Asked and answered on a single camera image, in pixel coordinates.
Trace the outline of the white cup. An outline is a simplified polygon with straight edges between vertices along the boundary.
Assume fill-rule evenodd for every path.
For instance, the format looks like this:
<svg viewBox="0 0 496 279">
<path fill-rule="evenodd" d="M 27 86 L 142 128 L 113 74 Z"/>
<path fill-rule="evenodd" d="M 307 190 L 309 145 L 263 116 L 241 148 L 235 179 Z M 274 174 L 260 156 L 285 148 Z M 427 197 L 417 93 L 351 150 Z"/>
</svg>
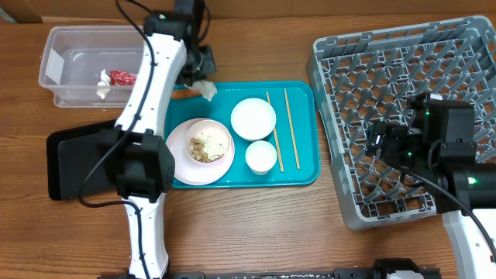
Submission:
<svg viewBox="0 0 496 279">
<path fill-rule="evenodd" d="M 277 151 L 271 143 L 259 140 L 247 147 L 245 160 L 252 172 L 256 175 L 265 175 L 276 164 Z"/>
</svg>

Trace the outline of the wooden chopstick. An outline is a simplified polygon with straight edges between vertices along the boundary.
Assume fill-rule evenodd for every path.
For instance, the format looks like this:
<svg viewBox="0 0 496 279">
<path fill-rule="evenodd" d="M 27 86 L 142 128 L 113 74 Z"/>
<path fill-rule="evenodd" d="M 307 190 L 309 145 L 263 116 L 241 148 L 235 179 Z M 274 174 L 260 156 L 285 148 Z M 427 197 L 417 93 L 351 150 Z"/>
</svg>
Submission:
<svg viewBox="0 0 496 279">
<path fill-rule="evenodd" d="M 287 114 L 288 114 L 288 123 L 290 127 L 290 132 L 291 132 L 291 141 L 293 145 L 293 150 L 294 150 L 294 158 L 295 158 L 295 163 L 296 167 L 298 170 L 301 169 L 300 161 L 299 161 L 299 155 L 298 155 L 298 148 L 295 140 L 295 132 L 294 132 L 294 127 L 293 127 L 293 121 L 292 121 L 292 116 L 291 116 L 291 106 L 289 102 L 289 97 L 288 97 L 288 92 L 287 89 L 284 89 L 284 98 L 285 98 L 285 104 L 286 104 L 286 109 L 287 109 Z"/>
<path fill-rule="evenodd" d="M 271 101 L 270 101 L 269 91 L 266 91 L 266 95 L 267 95 L 267 102 L 269 103 L 269 105 L 272 105 Z M 280 149 L 280 144 L 279 144 L 278 135 L 277 135 L 277 128 L 276 128 L 275 124 L 274 124 L 273 134 L 274 134 L 274 141 L 275 141 L 276 152 L 277 152 L 277 161 L 278 161 L 279 166 L 280 166 L 280 172 L 283 173 L 284 172 L 284 163 L 282 161 L 281 149 Z"/>
</svg>

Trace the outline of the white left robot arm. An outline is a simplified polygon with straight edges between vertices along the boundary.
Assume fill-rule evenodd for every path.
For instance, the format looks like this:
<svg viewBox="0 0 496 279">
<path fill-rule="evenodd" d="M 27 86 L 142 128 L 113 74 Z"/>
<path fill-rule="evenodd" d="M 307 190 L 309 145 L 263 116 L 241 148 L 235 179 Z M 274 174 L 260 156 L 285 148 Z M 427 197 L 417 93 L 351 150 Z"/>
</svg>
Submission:
<svg viewBox="0 0 496 279">
<path fill-rule="evenodd" d="M 115 187 L 129 224 L 131 260 L 125 278 L 165 278 L 164 202 L 175 161 L 164 141 L 167 107 L 176 84 L 193 85 L 216 72 L 212 49 L 202 45 L 211 12 L 203 1 L 176 1 L 171 11 L 149 12 L 136 31 L 143 55 L 131 95 L 112 129 L 99 134 L 98 167 Z"/>
</svg>

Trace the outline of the white tissue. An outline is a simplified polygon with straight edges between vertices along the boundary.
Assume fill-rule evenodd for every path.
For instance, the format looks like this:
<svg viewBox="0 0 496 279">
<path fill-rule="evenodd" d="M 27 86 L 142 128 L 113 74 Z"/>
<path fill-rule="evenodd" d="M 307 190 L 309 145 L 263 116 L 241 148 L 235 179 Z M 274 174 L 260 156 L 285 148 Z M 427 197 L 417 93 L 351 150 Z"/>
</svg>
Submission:
<svg viewBox="0 0 496 279">
<path fill-rule="evenodd" d="M 217 94 L 217 87 L 211 81 L 195 81 L 191 86 L 187 86 L 188 96 L 202 96 L 207 101 L 211 101 Z"/>
</svg>

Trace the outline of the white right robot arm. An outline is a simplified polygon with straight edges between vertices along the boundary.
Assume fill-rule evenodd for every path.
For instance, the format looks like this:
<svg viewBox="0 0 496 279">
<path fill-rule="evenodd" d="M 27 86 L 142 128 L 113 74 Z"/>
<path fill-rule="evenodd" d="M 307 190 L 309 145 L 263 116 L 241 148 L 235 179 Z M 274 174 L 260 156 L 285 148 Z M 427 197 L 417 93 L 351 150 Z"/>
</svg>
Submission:
<svg viewBox="0 0 496 279">
<path fill-rule="evenodd" d="M 474 107 L 439 94 L 412 96 L 407 125 L 374 121 L 365 154 L 416 179 L 436 201 L 461 278 L 495 276 L 495 165 L 476 160 Z"/>
</svg>

